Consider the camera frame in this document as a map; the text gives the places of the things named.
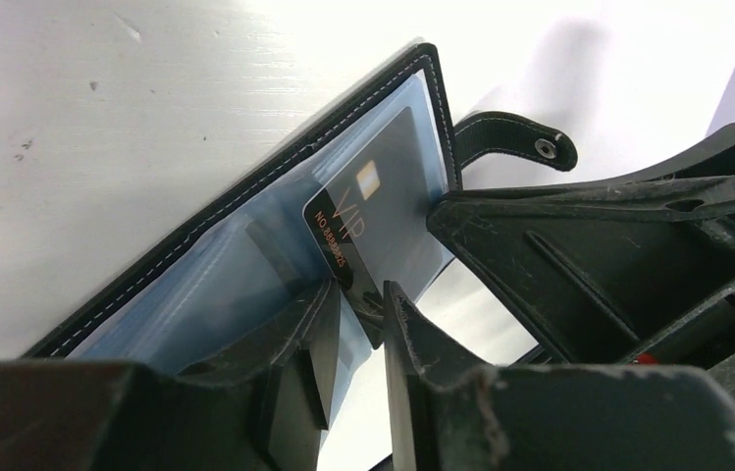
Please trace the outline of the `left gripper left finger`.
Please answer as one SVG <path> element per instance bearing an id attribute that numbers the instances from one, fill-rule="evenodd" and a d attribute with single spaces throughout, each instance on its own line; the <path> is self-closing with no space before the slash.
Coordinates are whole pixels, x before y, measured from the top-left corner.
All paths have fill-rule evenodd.
<path id="1" fill-rule="evenodd" d="M 340 288 L 324 280 L 177 375 L 131 361 L 0 361 L 0 470 L 312 470 L 340 323 Z"/>

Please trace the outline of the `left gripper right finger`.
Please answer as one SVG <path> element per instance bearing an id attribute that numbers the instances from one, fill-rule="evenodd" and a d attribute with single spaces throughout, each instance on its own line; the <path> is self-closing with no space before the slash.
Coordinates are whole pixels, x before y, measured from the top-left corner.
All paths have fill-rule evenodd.
<path id="1" fill-rule="evenodd" d="M 384 294 L 396 470 L 735 470 L 735 400 L 681 366 L 481 359 Z"/>

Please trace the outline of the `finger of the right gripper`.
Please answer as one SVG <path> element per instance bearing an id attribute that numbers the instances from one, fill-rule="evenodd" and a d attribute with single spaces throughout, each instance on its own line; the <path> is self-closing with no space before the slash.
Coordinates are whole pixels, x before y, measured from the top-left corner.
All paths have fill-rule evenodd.
<path id="1" fill-rule="evenodd" d="M 735 352 L 735 123 L 617 178 L 452 192 L 427 226 L 555 361 Z"/>

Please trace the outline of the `black VIP card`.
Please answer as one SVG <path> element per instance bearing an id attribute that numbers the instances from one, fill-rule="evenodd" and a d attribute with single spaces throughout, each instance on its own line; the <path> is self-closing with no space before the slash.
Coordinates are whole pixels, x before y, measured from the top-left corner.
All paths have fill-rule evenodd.
<path id="1" fill-rule="evenodd" d="M 384 340 L 384 283 L 417 299 L 446 263 L 425 224 L 446 191 L 427 124 L 406 106 L 348 145 L 346 163 L 304 205 L 303 217 L 372 347 Z"/>

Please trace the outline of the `black leather card holder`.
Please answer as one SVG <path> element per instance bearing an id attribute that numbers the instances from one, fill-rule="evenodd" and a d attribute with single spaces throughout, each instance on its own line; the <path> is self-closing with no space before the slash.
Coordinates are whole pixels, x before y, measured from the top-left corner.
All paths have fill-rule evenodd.
<path id="1" fill-rule="evenodd" d="M 354 371 L 375 347 L 310 232 L 303 208 L 346 163 L 342 153 L 348 145 L 383 115 L 406 106 L 422 116 L 434 138 L 445 166 L 445 193 L 461 188 L 464 168 L 492 153 L 562 172 L 578 160 L 563 131 L 518 115 L 480 112 L 454 125 L 436 47 L 413 45 L 173 230 L 39 340 L 28 356 L 126 358 L 176 374 L 262 326 L 316 281 L 331 279 L 341 291 L 331 426 Z"/>

